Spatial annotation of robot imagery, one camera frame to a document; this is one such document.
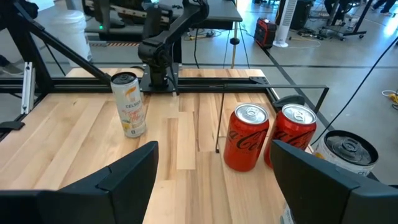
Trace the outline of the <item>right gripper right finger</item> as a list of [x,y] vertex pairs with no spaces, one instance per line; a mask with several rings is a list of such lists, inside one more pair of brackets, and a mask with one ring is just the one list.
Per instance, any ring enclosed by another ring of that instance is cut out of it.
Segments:
[[296,223],[397,224],[397,189],[285,142],[271,143],[279,188]]

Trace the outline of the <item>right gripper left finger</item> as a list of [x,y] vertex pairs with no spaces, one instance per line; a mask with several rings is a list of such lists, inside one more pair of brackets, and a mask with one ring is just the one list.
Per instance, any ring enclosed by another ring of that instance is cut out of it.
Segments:
[[142,223],[159,144],[150,141],[59,190],[1,191],[1,223]]

